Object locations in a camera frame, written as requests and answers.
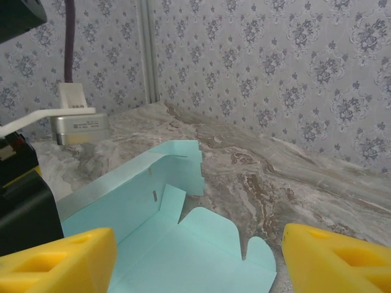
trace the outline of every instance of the marble countertop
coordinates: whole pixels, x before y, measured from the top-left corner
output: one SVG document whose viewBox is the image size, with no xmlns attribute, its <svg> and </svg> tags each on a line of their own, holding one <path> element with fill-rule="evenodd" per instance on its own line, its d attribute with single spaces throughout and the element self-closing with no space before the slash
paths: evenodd
<svg viewBox="0 0 391 293">
<path fill-rule="evenodd" d="M 287 223 L 391 246 L 387 175 L 163 103 L 111 116 L 110 124 L 112 138 L 96 144 L 33 143 L 56 200 L 164 141 L 196 139 L 205 196 L 188 197 L 182 217 L 204 206 L 232 220 L 242 244 L 263 238 L 277 261 L 272 292 L 293 292 L 281 252 Z"/>
</svg>

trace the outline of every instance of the wall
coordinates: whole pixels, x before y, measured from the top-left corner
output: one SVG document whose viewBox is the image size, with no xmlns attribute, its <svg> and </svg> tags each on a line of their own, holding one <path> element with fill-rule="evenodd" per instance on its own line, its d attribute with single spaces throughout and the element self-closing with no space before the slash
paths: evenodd
<svg viewBox="0 0 391 293">
<path fill-rule="evenodd" d="M 59 105 L 64 80 L 64 0 L 42 0 L 48 22 L 0 45 L 0 123 Z M 145 104 L 136 1 L 76 0 L 74 82 L 89 105 L 109 114 Z M 49 134 L 48 119 L 23 129 Z"/>
<path fill-rule="evenodd" d="M 391 172 L 390 0 L 152 0 L 161 99 Z"/>
</svg>

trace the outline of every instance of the cardboard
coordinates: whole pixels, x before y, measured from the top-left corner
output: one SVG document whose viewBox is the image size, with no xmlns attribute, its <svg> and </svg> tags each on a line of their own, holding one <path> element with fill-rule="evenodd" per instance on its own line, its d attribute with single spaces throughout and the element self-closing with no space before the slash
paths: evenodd
<svg viewBox="0 0 391 293">
<path fill-rule="evenodd" d="M 153 148 L 58 202 L 65 236 L 114 229 L 109 292 L 269 292 L 276 262 L 253 237 L 242 260 L 237 227 L 205 208 L 180 223 L 186 194 L 203 195 L 198 142 Z"/>
</svg>

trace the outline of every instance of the white plastic mount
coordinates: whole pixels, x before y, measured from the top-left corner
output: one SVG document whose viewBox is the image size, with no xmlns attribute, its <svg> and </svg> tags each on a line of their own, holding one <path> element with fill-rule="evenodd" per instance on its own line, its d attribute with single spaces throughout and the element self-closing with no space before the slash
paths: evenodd
<svg viewBox="0 0 391 293">
<path fill-rule="evenodd" d="M 37 120 L 45 117 L 95 114 L 95 108 L 87 107 L 82 84 L 61 83 L 58 85 L 61 109 L 34 111 L 7 125 L 0 127 L 0 137 L 7 136 Z"/>
</svg>

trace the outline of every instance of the cable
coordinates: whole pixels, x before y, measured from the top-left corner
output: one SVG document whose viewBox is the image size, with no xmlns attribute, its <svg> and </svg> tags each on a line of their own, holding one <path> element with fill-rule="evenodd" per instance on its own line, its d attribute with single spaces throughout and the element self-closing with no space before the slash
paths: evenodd
<svg viewBox="0 0 391 293">
<path fill-rule="evenodd" d="M 75 0 L 65 1 L 65 58 L 64 81 L 73 82 L 73 44 L 75 42 Z"/>
</svg>

